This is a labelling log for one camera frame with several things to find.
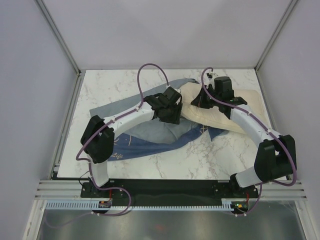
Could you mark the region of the cream white pillow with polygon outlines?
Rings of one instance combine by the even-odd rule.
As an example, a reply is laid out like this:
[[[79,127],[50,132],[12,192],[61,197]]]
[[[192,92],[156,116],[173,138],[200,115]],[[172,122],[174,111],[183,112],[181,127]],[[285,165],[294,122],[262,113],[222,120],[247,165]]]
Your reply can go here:
[[[244,134],[245,132],[242,128],[228,119],[216,106],[205,109],[191,105],[191,102],[197,97],[201,89],[200,84],[191,82],[180,87],[182,95],[181,116],[201,125]],[[242,97],[248,103],[253,113],[259,117],[263,123],[267,123],[264,104],[260,94],[256,90],[236,89],[234,95]]]

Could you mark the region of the blue denim pillowcase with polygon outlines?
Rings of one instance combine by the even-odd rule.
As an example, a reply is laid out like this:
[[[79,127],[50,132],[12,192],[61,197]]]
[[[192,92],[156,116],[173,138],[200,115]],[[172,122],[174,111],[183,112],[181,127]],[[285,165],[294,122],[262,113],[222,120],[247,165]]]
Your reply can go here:
[[[196,83],[193,78],[176,79],[170,82],[173,88],[180,88],[186,83]],[[150,96],[163,93],[166,84],[159,85],[143,92],[143,96]],[[110,117],[121,113],[135,104],[140,103],[141,96],[136,94],[118,101],[111,102],[89,110],[90,116],[98,115],[100,118]],[[180,117],[180,124],[171,124],[154,119],[143,122],[126,132],[120,134],[114,141],[113,155],[108,161],[128,160],[150,156],[158,153],[179,149],[189,142],[199,138],[206,131],[209,133],[210,140],[219,135],[225,135],[227,130],[208,127],[184,117]]]

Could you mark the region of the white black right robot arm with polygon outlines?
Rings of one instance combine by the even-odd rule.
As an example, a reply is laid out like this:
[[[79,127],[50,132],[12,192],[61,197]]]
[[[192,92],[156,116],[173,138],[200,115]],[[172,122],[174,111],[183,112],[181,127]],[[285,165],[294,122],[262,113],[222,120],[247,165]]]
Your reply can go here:
[[[268,128],[242,97],[235,96],[229,77],[216,77],[213,84],[203,84],[191,105],[202,109],[217,107],[229,120],[244,130],[257,147],[254,165],[230,178],[232,182],[228,185],[228,191],[233,197],[241,197],[249,186],[277,182],[279,178],[288,175],[293,176],[293,183],[296,182],[294,138]]]

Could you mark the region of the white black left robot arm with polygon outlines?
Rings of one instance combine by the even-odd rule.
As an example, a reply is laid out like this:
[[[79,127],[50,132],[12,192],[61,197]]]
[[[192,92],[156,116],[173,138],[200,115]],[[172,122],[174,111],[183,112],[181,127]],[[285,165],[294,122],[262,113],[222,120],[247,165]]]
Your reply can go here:
[[[93,116],[80,139],[82,148],[76,155],[77,161],[88,161],[92,192],[98,197],[109,193],[108,159],[113,154],[114,141],[119,135],[154,119],[178,125],[182,106],[181,91],[168,86],[163,93],[146,96],[121,113],[106,118]]]

